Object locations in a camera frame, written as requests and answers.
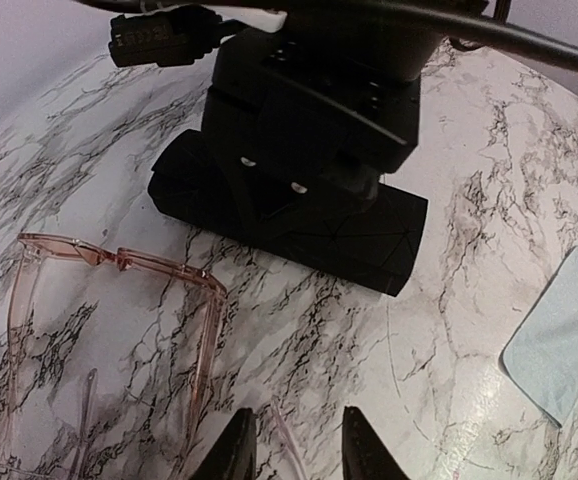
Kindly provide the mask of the blue cleaning cloth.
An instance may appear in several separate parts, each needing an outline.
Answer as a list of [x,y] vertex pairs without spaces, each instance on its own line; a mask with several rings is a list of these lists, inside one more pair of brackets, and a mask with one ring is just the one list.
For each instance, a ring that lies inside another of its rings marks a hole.
[[500,363],[515,386],[562,427],[578,400],[578,245],[505,345]]

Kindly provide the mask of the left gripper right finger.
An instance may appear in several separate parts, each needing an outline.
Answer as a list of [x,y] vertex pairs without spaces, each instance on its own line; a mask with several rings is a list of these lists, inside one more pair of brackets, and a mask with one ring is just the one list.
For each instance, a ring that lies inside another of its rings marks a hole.
[[347,406],[342,422],[344,480],[407,480],[363,412]]

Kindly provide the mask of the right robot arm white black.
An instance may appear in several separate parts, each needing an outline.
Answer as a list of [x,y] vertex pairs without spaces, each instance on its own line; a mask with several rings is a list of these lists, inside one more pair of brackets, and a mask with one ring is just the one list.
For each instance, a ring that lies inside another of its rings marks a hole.
[[289,17],[218,52],[202,120],[217,171],[200,226],[273,239],[324,222],[376,223],[400,195],[381,184],[417,147],[422,68],[441,35],[382,20]]

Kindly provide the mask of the pink frame sunglasses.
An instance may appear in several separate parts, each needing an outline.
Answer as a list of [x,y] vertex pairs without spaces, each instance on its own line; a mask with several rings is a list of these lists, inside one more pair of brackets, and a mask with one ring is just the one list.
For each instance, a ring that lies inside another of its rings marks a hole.
[[210,273],[22,233],[0,420],[6,479],[179,479],[226,292]]

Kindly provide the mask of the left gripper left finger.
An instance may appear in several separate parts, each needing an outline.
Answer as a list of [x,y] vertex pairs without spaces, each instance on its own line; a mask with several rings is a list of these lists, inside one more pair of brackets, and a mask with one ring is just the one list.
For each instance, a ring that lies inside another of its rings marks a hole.
[[251,408],[240,408],[190,479],[254,480],[256,457],[256,416]]

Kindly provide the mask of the clear purple lens sunglasses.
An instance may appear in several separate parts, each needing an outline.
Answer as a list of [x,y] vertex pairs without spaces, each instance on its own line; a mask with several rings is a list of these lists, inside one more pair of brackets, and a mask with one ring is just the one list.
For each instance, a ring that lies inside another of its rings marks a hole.
[[294,436],[291,433],[286,421],[284,420],[284,417],[280,411],[278,399],[275,396],[271,397],[270,410],[279,432],[281,444],[286,451],[286,456],[290,464],[292,465],[294,477],[300,480],[308,480],[309,477],[307,475],[304,462],[302,461],[302,457],[298,452]]

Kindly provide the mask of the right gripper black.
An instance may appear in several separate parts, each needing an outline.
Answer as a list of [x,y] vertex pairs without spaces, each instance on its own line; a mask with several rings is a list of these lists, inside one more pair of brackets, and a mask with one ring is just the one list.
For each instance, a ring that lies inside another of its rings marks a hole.
[[287,168],[337,156],[393,173],[418,145],[420,83],[400,86],[280,33],[245,29],[218,50],[201,131],[254,235],[319,220]]

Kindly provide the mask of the black glasses case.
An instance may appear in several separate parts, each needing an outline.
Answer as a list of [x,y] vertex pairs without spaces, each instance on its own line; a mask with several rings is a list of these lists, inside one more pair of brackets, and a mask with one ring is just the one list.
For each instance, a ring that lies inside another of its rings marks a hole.
[[160,154],[148,194],[168,217],[392,297],[413,272],[428,210],[427,199],[381,184],[364,212],[302,214],[264,230],[242,218],[237,195],[196,130]]

